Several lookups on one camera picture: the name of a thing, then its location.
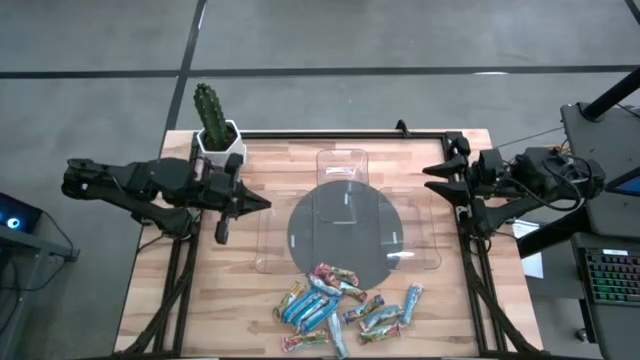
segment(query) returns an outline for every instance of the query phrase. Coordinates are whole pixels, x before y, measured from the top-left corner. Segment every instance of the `transparent plastic bin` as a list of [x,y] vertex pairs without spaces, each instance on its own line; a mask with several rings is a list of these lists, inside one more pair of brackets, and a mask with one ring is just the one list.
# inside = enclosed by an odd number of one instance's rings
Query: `transparent plastic bin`
[[261,192],[271,201],[271,208],[260,211],[257,272],[286,275],[311,270],[306,267],[313,261],[313,205],[302,202],[308,194],[298,190]]
[[327,149],[316,157],[318,187],[315,213],[321,221],[353,224],[370,220],[367,209],[375,206],[368,191],[369,156],[360,149]]
[[[398,231],[397,216],[402,228]],[[431,192],[426,188],[380,189],[378,225],[383,260],[389,270],[419,272],[440,266],[431,216]]]

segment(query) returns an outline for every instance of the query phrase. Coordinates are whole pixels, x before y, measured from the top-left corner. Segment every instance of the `pile of candy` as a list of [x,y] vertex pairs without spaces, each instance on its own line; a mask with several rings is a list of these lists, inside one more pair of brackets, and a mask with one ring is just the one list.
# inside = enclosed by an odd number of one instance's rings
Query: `pile of candy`
[[[273,309],[275,320],[291,324],[297,334],[282,338],[282,349],[285,352],[329,342],[325,330],[314,330],[320,323],[327,320],[329,335],[337,357],[339,359],[348,357],[349,353],[342,339],[340,320],[336,312],[342,295],[362,303],[341,316],[347,326],[358,321],[362,328],[359,335],[360,344],[399,337],[400,329],[411,322],[413,309],[422,294],[422,285],[412,284],[409,287],[404,309],[398,305],[382,307],[384,299],[381,295],[376,295],[368,302],[364,302],[367,299],[367,293],[357,288],[359,281],[353,271],[321,263],[308,278],[311,286],[309,290],[301,282],[296,282],[280,304]],[[393,323],[382,324],[387,320],[393,320]]]

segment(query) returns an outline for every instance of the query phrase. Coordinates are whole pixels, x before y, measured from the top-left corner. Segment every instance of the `gray floor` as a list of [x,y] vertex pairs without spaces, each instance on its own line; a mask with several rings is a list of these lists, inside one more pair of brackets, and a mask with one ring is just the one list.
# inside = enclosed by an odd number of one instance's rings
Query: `gray floor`
[[[0,1],[0,71],[177,70],[196,2]],[[638,35],[623,0],[209,0],[193,68],[634,64]],[[593,99],[622,76],[190,79],[177,128],[198,127],[192,93],[204,81],[245,129],[389,128],[402,118],[413,128],[488,128],[500,144],[560,126],[562,104]],[[124,211],[65,198],[61,176],[70,157],[124,164],[157,156],[175,84],[0,80],[0,189],[54,214],[82,249],[40,292],[24,358],[111,351],[140,228]],[[558,131],[504,154],[563,139]],[[573,340],[577,302],[533,295],[546,349],[599,356]]]

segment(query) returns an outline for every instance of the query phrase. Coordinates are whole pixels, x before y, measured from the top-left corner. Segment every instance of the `wooden tabletop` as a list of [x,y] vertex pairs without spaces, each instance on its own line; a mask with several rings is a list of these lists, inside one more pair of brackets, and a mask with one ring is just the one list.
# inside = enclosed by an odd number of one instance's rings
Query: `wooden tabletop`
[[[487,130],[462,130],[469,139],[472,156],[491,147]],[[162,157],[188,158],[192,131],[169,131]],[[241,178],[257,192],[312,190],[317,183],[316,156],[322,149],[362,149],[369,156],[369,182],[374,188],[423,188],[428,180],[425,166],[443,161],[437,140],[247,140],[248,162]],[[431,203],[433,235],[442,264],[423,272],[394,271],[371,294],[380,293],[388,304],[404,303],[412,282],[424,285],[412,324],[402,338],[361,346],[357,325],[343,326],[343,337],[351,356],[471,356],[477,355],[460,248],[451,205],[437,195]],[[259,214],[248,215],[230,226],[226,246],[213,238],[218,215],[205,212],[200,235],[196,272],[183,343],[183,356],[283,357],[331,356],[329,345],[283,353],[280,339],[291,328],[274,322],[271,309],[295,280],[303,275],[256,272]],[[502,232],[511,232],[503,227]],[[140,244],[159,235],[146,228]],[[130,345],[154,315],[165,282],[171,241],[161,240],[145,248],[134,265],[115,350]],[[496,235],[489,253],[493,279],[501,307],[526,339],[542,348],[518,249],[513,239]],[[339,313],[355,307],[343,300]],[[494,343],[490,317],[483,319],[490,343]],[[169,321],[166,344],[173,338]]]

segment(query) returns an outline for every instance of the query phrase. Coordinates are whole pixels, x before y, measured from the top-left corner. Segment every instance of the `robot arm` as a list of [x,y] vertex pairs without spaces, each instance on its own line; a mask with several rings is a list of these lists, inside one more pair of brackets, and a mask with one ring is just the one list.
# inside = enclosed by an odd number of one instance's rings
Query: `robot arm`
[[[125,166],[98,164],[90,159],[70,159],[62,192],[74,199],[104,200],[131,212],[140,223],[149,220],[174,238],[189,234],[194,218],[186,208],[215,210],[222,214],[216,241],[226,244],[229,218],[271,207],[271,203],[238,180],[242,157],[232,154],[224,171],[205,163],[201,179],[186,160],[164,158]],[[175,208],[152,203],[158,193]]]
[[[597,196],[604,187],[605,175],[593,160],[563,155],[557,149],[527,148],[513,162],[502,159],[498,149],[480,151],[478,161],[469,164],[471,153],[466,138],[460,136],[451,143],[451,160],[427,167],[423,173],[449,178],[454,183],[429,181],[426,187],[454,206],[467,207],[461,225],[479,238],[488,238],[506,220],[547,206],[560,211],[577,209],[582,199]],[[489,207],[484,199],[507,198],[509,202]],[[573,200],[570,207],[552,203]]]

